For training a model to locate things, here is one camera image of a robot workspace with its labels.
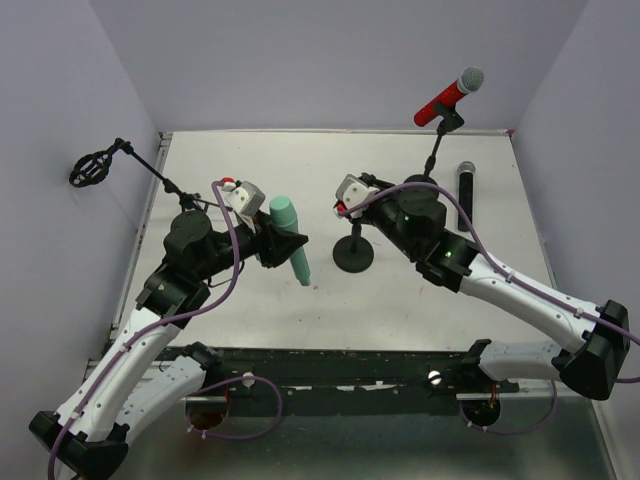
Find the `mint green microphone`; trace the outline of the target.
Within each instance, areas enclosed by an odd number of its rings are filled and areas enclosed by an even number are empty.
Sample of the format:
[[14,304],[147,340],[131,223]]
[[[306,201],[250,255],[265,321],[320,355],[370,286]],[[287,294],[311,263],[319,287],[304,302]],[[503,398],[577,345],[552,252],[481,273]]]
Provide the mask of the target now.
[[303,237],[299,233],[298,214],[293,201],[288,196],[274,197],[269,203],[269,213],[273,224],[288,235],[297,246],[291,251],[289,262],[294,276],[301,286],[311,285],[311,270],[303,248]]

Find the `short black round-base mic stand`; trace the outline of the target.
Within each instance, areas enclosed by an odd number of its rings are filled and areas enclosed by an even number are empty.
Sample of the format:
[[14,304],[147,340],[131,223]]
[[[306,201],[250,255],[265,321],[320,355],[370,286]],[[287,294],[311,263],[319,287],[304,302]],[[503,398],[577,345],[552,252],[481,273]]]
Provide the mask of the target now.
[[335,265],[347,273],[362,273],[372,265],[374,250],[371,243],[362,237],[360,222],[353,223],[351,233],[335,243],[332,257]]

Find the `red glitter microphone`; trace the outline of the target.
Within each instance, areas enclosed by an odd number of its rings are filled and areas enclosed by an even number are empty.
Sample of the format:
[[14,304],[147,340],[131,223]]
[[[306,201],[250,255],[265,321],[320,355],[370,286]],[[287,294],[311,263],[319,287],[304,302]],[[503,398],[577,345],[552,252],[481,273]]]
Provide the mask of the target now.
[[478,67],[465,68],[459,77],[414,115],[414,124],[424,127],[436,116],[436,105],[453,108],[465,96],[478,91],[484,83],[484,72]]

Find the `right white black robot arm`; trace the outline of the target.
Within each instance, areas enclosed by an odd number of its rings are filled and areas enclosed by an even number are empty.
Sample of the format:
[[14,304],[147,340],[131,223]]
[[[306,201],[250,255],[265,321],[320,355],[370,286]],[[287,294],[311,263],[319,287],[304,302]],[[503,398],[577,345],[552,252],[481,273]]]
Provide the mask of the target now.
[[509,268],[477,235],[446,229],[433,183],[346,179],[337,206],[351,223],[376,227],[428,282],[492,304],[546,335],[543,342],[476,342],[472,364],[485,380],[560,381],[592,400],[610,397],[630,348],[628,311],[578,299]]

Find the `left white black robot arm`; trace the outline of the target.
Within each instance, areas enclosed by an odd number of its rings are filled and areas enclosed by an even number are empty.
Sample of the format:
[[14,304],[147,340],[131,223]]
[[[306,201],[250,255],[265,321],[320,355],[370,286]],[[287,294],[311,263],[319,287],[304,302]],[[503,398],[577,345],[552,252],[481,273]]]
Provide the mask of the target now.
[[30,431],[50,451],[47,474],[63,463],[83,479],[108,479],[139,435],[180,398],[203,387],[220,358],[201,343],[189,346],[167,372],[143,383],[153,361],[195,315],[221,305],[229,293],[207,304],[211,277],[256,256],[265,268],[288,261],[307,236],[277,226],[258,212],[251,225],[213,229],[201,211],[185,211],[163,241],[165,256],[145,281],[120,335],[94,371],[54,411],[40,411]]

